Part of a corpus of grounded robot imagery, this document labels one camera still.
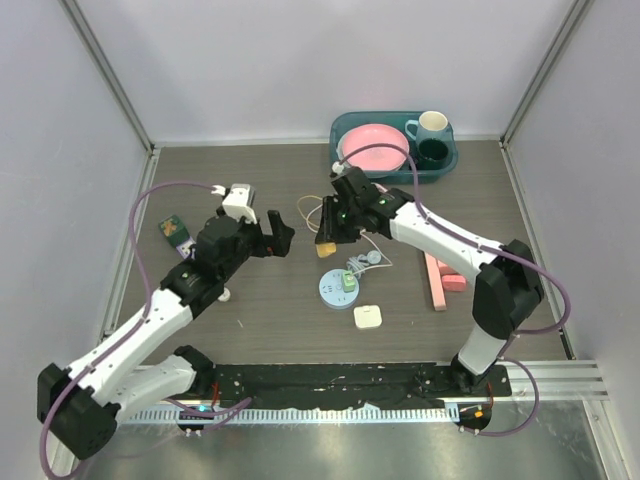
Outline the purple power strip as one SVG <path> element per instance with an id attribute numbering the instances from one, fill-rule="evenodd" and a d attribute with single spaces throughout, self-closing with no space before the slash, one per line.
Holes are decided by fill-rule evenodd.
<path id="1" fill-rule="evenodd" d="M 182 242 L 176 247 L 176 250 L 181 255 L 183 259 L 190 258 L 193 253 L 193 248 L 195 246 L 195 240 L 189 237 L 186 241 Z"/>

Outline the pink cube socket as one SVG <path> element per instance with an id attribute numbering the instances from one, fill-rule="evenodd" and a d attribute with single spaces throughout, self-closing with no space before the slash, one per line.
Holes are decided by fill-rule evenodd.
<path id="1" fill-rule="evenodd" d="M 447 274 L 441 277 L 443 290 L 445 292 L 464 292 L 467 289 L 467 280 L 459 274 Z"/>

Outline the dark green cube socket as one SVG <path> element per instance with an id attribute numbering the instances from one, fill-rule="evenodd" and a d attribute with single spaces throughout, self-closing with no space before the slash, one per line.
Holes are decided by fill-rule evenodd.
<path id="1" fill-rule="evenodd" d="M 173 248 L 178 248 L 190 238 L 184 222 L 175 214 L 160 221 L 158 229 Z"/>

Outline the yellow charger plug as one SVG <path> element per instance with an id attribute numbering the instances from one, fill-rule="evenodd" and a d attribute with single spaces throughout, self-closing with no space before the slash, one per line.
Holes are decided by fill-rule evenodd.
<path id="1" fill-rule="evenodd" d="M 315 248 L 316 248 L 316 254 L 319 258 L 327 258 L 335 254 L 337 251 L 336 244 L 332 242 L 316 244 Z"/>

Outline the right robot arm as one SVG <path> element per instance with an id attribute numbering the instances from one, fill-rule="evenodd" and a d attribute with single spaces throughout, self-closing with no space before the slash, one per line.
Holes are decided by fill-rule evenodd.
<path id="1" fill-rule="evenodd" d="M 380 190 L 359 168 L 330 179 L 334 192 L 323 199 L 316 244 L 353 243 L 362 232 L 379 234 L 443 261 L 473 287 L 475 325 L 451 361 L 451 380 L 460 393 L 477 393 L 544 298 L 530 248 L 518 240 L 504 245 L 474 236 L 428 210 L 416 196 L 397 188 Z"/>

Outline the green charger plug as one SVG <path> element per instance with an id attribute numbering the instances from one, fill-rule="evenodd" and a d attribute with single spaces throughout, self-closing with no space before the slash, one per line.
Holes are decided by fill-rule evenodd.
<path id="1" fill-rule="evenodd" d="M 356 290 L 358 281 L 351 271 L 343 271 L 341 276 L 342 289 L 345 293 L 351 293 Z"/>

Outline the white square charger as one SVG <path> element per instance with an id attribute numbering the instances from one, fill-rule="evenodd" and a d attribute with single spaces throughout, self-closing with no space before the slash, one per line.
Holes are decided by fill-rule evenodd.
<path id="1" fill-rule="evenodd" d="M 353 310 L 354 324 L 359 330 L 377 329 L 382 325 L 382 313 L 378 305 L 362 305 Z"/>

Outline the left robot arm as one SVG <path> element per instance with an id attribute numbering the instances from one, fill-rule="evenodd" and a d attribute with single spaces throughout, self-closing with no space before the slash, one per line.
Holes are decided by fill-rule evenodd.
<path id="1" fill-rule="evenodd" d="M 188 257 L 169 271 L 138 313 L 67 367 L 45 367 L 37 377 L 40 443 L 54 435 L 77 459 L 87 460 L 109 443 L 120 423 L 156 401 L 184 392 L 205 397 L 213 385 L 213 364 L 190 346 L 141 374 L 134 370 L 218 301 L 249 258 L 288 255 L 294 229 L 276 210 L 268 220 L 271 231 L 264 233 L 259 222 L 218 209 Z"/>

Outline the round blue power strip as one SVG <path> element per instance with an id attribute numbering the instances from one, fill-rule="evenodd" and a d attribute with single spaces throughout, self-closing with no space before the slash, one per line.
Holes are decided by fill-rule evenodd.
<path id="1" fill-rule="evenodd" d="M 342 289 L 341 276 L 345 269 L 332 269 L 319 280 L 318 291 L 322 302 L 331 309 L 344 310 L 353 306 L 359 295 L 359 281 L 356 290 L 345 293 Z"/>

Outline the pink power strip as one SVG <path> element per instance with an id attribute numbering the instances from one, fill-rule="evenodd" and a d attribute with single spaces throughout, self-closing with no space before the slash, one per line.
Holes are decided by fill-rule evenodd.
<path id="1" fill-rule="evenodd" d="M 442 277 L 451 275 L 456 277 L 457 273 L 451 267 L 427 253 L 424 254 L 424 260 L 433 308 L 436 312 L 445 311 L 447 305 Z"/>

